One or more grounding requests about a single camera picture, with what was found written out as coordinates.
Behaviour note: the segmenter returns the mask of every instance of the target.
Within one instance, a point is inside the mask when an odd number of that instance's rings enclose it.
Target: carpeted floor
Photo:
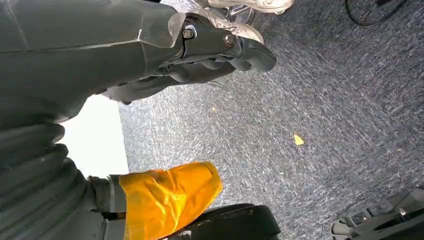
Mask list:
[[[383,14],[354,2],[358,17]],[[265,204],[282,240],[330,239],[338,214],[423,182],[423,15],[409,1],[363,29],[342,0],[298,0],[267,16],[274,70],[218,79],[227,90],[170,87],[120,106],[130,171],[211,161],[224,182],[214,206]]]

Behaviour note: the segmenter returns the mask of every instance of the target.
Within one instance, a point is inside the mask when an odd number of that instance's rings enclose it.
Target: screw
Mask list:
[[[224,42],[228,47],[232,47],[234,45],[234,36],[231,33],[228,33],[224,36]]]
[[[407,214],[407,211],[405,211],[405,209],[403,208],[399,208],[399,213],[400,215],[405,216]]]
[[[195,34],[190,29],[186,29],[186,30],[182,31],[182,37],[185,38],[185,39],[191,39],[194,36],[195,36]]]

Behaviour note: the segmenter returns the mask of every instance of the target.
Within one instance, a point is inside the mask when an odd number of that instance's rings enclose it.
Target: small paper scrap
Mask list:
[[[294,136],[294,143],[297,145],[297,146],[299,146],[299,145],[303,145],[305,142],[303,141],[303,139],[300,137],[300,136],[298,136],[298,135],[296,135],[296,134],[294,134],[293,135]]]

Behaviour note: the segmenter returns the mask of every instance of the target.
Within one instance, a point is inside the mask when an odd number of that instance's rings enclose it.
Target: black cable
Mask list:
[[[391,16],[393,16],[396,12],[399,11],[399,9],[401,9],[405,3],[407,3],[407,0],[403,0],[401,1],[395,9],[393,9],[389,14],[385,15],[383,18],[381,18],[380,20],[373,22],[373,23],[363,23],[363,22],[359,22],[358,20],[356,20],[351,13],[351,10],[349,9],[349,0],[344,0],[344,7],[346,9],[346,13],[347,16],[349,17],[349,19],[356,25],[360,26],[361,28],[372,28],[374,26],[377,26],[385,21],[387,21]]]

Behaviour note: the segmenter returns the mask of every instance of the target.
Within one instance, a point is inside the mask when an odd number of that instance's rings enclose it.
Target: white sneaker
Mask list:
[[[262,13],[282,14],[290,8],[295,0],[207,0],[214,8],[227,8],[236,5],[246,5]]]
[[[262,35],[256,29],[249,25],[236,22],[229,22],[218,14],[206,9],[195,8],[191,10],[190,13],[198,14],[209,19],[216,28],[228,29],[228,31],[231,31],[234,35],[247,39],[253,39],[255,41],[260,42],[261,44],[264,44],[264,38],[262,37]]]

